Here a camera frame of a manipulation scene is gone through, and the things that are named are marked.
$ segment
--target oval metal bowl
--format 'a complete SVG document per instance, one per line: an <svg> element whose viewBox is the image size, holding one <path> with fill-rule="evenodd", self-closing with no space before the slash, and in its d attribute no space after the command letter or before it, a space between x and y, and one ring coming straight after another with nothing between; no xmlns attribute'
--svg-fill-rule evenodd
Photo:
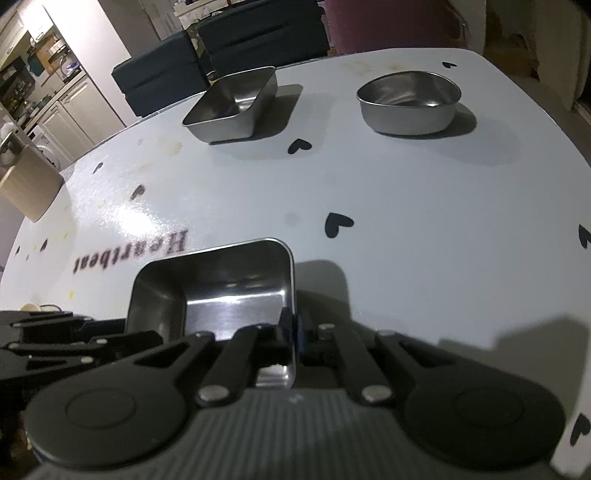
<svg viewBox="0 0 591 480"><path fill-rule="evenodd" d="M357 90L365 123L378 133L426 135L452 122L462 91L437 73L396 72Z"/></svg>

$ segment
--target stainless steel bowl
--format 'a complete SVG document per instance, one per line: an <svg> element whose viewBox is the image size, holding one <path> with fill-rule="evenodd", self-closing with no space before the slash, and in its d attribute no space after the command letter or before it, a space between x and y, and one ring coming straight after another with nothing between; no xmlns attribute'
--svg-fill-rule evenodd
<svg viewBox="0 0 591 480"><path fill-rule="evenodd" d="M163 258L135 277L125 330L154 330L165 342L200 330L228 340L241 327L277 325L296 314L294 261L289 247L264 238ZM259 370L257 385L290 388L296 364Z"/></svg>
<svg viewBox="0 0 591 480"><path fill-rule="evenodd" d="M249 138L263 109L277 94L275 67L261 67L220 78L183 119L207 143Z"/></svg>
<svg viewBox="0 0 591 480"><path fill-rule="evenodd" d="M456 114L462 91L437 73L397 72L357 90L361 114L376 132L426 135L445 129Z"/></svg>

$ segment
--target kitchen counter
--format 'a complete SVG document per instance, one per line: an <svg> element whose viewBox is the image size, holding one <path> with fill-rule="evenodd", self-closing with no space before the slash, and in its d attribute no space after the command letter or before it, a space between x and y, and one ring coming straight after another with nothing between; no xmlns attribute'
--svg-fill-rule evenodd
<svg viewBox="0 0 591 480"><path fill-rule="evenodd" d="M41 119L41 117L43 117L43 115L45 115L45 113L56 104L56 102L64 95L64 93L66 93L70 88L72 88L72 86L82 80L84 77L86 77L86 72L83 70L82 72L80 72L78 75L76 75L74 78L72 78L72 80L70 80L68 83L66 83L62 89L57 92L52 98L51 100L49 100L49 102L47 102L46 106L44 106L41 110L39 110L39 113L37 113L33 118L31 118L26 126L23 128L23 131L25 132L25 135L28 135L31 130L33 130L33 128L35 127L35 125L37 125L37 122Z"/></svg>

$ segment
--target table stain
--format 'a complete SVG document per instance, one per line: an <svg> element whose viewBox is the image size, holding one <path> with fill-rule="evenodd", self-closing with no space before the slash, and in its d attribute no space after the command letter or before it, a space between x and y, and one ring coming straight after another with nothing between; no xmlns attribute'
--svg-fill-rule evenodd
<svg viewBox="0 0 591 480"><path fill-rule="evenodd" d="M347 61L343 63L343 66L354 75L358 75L360 77L371 72L373 68L371 65L361 60L356 60L352 63Z"/></svg>
<svg viewBox="0 0 591 480"><path fill-rule="evenodd" d="M137 172L138 172L138 173L142 173L142 172L148 171L148 170L150 170L150 169L151 169L153 166L154 166L154 165L153 165L153 164L151 164L151 163L144 163L143 165L140 165L140 166L138 167L138 169L137 169Z"/></svg>
<svg viewBox="0 0 591 480"><path fill-rule="evenodd" d="M160 137L156 142L159 149L163 150L164 153L169 156L178 155L183 148L183 144L178 140L172 140L170 138Z"/></svg>

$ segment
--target wall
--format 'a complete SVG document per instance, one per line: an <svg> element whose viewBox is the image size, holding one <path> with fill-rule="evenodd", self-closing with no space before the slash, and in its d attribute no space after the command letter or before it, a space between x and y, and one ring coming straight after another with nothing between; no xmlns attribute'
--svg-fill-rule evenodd
<svg viewBox="0 0 591 480"><path fill-rule="evenodd" d="M99 0L131 56L155 47L160 38L138 0Z"/></svg>
<svg viewBox="0 0 591 480"><path fill-rule="evenodd" d="M49 78L47 72L43 72L38 78L33 75L33 78L35 79L35 90L33 90L33 93L28 98L32 102L39 102L45 97L45 95L53 96L64 86L64 82L61 81L57 72L52 74Z"/></svg>
<svg viewBox="0 0 591 480"><path fill-rule="evenodd" d="M183 29L181 22L174 15L173 7L176 0L139 0L139 2L162 40Z"/></svg>
<svg viewBox="0 0 591 480"><path fill-rule="evenodd" d="M131 55L98 0L43 0L43 5L86 73L125 125L138 120L111 76L113 68Z"/></svg>

